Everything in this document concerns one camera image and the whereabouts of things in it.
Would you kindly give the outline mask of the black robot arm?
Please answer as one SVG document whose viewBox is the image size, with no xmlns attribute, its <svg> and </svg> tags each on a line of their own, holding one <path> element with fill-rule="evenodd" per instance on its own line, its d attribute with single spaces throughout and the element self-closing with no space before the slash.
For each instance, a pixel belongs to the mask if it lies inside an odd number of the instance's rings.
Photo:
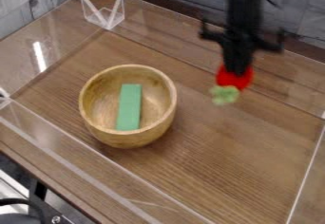
<svg viewBox="0 0 325 224">
<path fill-rule="evenodd" d="M 261 36 L 263 0 L 228 0 L 227 27 L 222 32 L 208 28 L 208 21 L 201 22 L 200 37 L 214 41 L 222 48 L 227 71 L 243 76 L 253 64 L 257 50 L 283 52 L 285 31 L 279 30 L 276 43 Z"/>
</svg>

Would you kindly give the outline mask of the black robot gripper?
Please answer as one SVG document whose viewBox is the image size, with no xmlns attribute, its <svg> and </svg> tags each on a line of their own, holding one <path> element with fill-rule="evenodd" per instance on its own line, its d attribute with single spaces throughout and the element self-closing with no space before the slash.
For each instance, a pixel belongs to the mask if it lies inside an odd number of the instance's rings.
<svg viewBox="0 0 325 224">
<path fill-rule="evenodd" d="M 283 52 L 287 32 L 280 29 L 276 42 L 261 37 L 261 21 L 232 22 L 222 32 L 209 29 L 209 21 L 201 21 L 200 38 L 218 43 L 224 49 L 224 64 L 227 70 L 240 76 L 252 65 L 255 52 L 267 50 Z"/>
</svg>

